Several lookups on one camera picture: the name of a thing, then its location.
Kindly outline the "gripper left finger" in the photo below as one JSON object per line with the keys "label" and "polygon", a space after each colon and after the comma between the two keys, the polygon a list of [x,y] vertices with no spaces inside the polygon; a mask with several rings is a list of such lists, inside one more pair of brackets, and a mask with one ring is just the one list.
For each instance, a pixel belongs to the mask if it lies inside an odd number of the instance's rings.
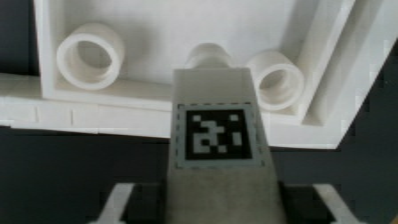
{"label": "gripper left finger", "polygon": [[134,183],[116,184],[98,219],[88,224],[127,224],[127,222],[121,220],[121,217],[125,214],[134,188]]}

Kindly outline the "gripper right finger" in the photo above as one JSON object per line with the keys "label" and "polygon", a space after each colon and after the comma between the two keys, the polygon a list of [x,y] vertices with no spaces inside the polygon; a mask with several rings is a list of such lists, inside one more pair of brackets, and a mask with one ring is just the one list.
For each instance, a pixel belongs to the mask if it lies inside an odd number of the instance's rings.
{"label": "gripper right finger", "polygon": [[363,224],[347,206],[334,186],[331,184],[315,184],[313,187],[334,217],[331,224]]}

